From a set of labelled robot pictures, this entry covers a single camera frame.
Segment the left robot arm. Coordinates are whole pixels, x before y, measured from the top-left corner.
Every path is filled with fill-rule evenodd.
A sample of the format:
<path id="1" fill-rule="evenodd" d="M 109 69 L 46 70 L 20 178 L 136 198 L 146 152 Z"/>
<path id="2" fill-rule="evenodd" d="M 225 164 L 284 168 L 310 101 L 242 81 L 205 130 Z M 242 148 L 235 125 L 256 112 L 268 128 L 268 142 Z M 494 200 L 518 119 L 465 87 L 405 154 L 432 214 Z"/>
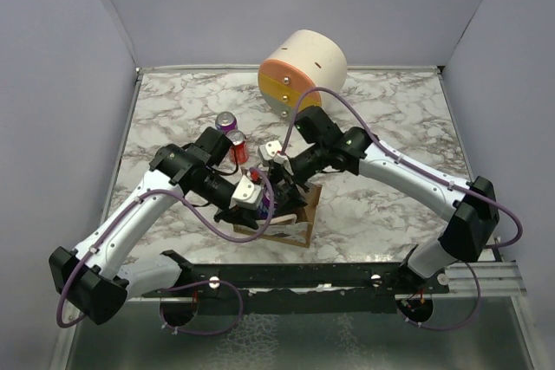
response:
<path id="1" fill-rule="evenodd" d="M 157 289 L 179 296 L 191 288 L 192 276 L 184 261 L 174 254 L 160 254 L 131 265 L 124 263 L 134 246 L 175 203 L 181 202 L 196 218 L 202 217 L 186 199 L 190 192 L 218 208 L 215 221 L 245 225 L 258 235 L 264 233 L 265 228 L 257 224 L 257 208 L 264 195 L 262 186 L 253 183 L 248 175 L 232 184 L 213 169 L 231 147 L 230 139 L 212 127 L 193 143 L 163 146 L 140 183 L 98 229 L 72 250 L 55 249 L 49 257 L 49 267 L 60 295 L 56 310 L 59 327 L 73 325 L 63 319 L 66 303 L 76 307 L 82 317 L 101 325 L 134 297 Z"/>

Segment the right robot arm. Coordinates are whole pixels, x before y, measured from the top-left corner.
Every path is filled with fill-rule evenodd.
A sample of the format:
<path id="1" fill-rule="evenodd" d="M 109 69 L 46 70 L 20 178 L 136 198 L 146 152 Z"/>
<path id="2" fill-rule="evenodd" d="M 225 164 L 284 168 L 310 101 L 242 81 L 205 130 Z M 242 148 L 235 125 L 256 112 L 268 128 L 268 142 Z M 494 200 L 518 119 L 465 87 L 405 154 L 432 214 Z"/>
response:
<path id="1" fill-rule="evenodd" d="M 320 107 L 305 108 L 294 126 L 309 145 L 297 156 L 285 156 L 277 140 L 258 148 L 283 208 L 299 207 L 309 179 L 331 167 L 389 185 L 446 221 L 438 236 L 416 245 L 403 259 L 398 282 L 405 291 L 419 292 L 453 263 L 479 259 L 500 219 L 491 181 L 477 177 L 467 182 L 439 172 L 371 138 L 361 127 L 344 132 Z"/>

